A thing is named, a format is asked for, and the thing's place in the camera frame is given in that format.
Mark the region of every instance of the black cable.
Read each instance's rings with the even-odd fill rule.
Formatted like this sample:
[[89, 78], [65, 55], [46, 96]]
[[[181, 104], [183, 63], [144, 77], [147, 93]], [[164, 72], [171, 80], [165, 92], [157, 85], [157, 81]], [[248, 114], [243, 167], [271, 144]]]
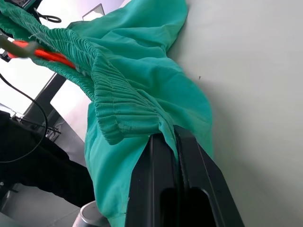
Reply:
[[46, 137], [46, 134], [47, 134], [48, 120], [47, 120], [46, 113], [44, 112], [43, 108], [40, 106], [40, 104], [39, 104], [36, 100], [32, 99], [30, 96], [28, 96], [27, 94], [23, 93], [22, 91], [20, 91], [19, 89], [15, 88], [13, 85], [11, 85], [11, 84], [2, 76], [1, 73], [0, 73], [0, 79], [3, 80], [3, 82], [6, 83], [8, 86], [10, 86], [12, 89], [14, 89], [15, 91], [21, 93], [21, 94], [24, 95], [26, 98], [30, 99], [34, 104], [36, 104], [36, 105], [39, 107], [40, 111], [42, 112], [43, 117], [44, 117], [44, 120], [45, 120], [45, 131], [44, 131], [44, 135], [42, 136], [42, 138], [40, 139], [40, 141], [37, 143], [37, 145], [34, 147], [34, 149], [32, 149], [30, 152], [28, 152], [28, 153], [25, 154], [24, 156], [21, 156], [21, 157], [15, 159], [15, 160], [6, 161], [6, 162], [1, 162], [1, 161], [0, 161], [0, 164], [6, 164], [6, 163], [17, 162], [17, 161], [19, 161], [19, 160], [21, 160], [21, 159], [23, 159], [23, 158], [29, 156], [31, 153], [34, 152], [34, 150], [37, 149], [37, 147], [40, 146], [42, 140]]
[[50, 15], [42, 15], [41, 13], [39, 13], [37, 11], [36, 8], [34, 8], [34, 11], [38, 14], [38, 17], [41, 17], [44, 20], [47, 20], [47, 21], [50, 21], [50, 22], [53, 22], [53, 23], [61, 23], [62, 22], [62, 20], [58, 17], [50, 16]]

